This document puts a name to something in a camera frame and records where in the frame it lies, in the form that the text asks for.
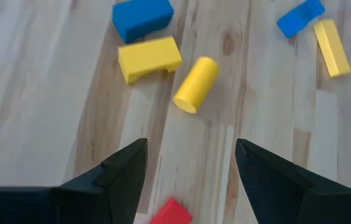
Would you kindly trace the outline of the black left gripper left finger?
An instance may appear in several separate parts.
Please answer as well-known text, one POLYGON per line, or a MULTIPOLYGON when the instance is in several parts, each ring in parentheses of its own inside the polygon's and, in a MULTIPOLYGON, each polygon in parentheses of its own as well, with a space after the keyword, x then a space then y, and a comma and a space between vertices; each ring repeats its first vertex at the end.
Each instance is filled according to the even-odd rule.
POLYGON ((132 223, 144 185, 147 154, 147 139, 139 138, 54 188, 55 223, 132 223))

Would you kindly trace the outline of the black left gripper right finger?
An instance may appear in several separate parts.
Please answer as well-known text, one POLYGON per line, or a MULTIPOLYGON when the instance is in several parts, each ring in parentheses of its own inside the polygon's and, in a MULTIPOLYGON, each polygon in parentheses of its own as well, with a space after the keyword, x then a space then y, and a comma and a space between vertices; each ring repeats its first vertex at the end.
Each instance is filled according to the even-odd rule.
POLYGON ((246 139, 235 159, 258 223, 351 223, 350 188, 246 139))

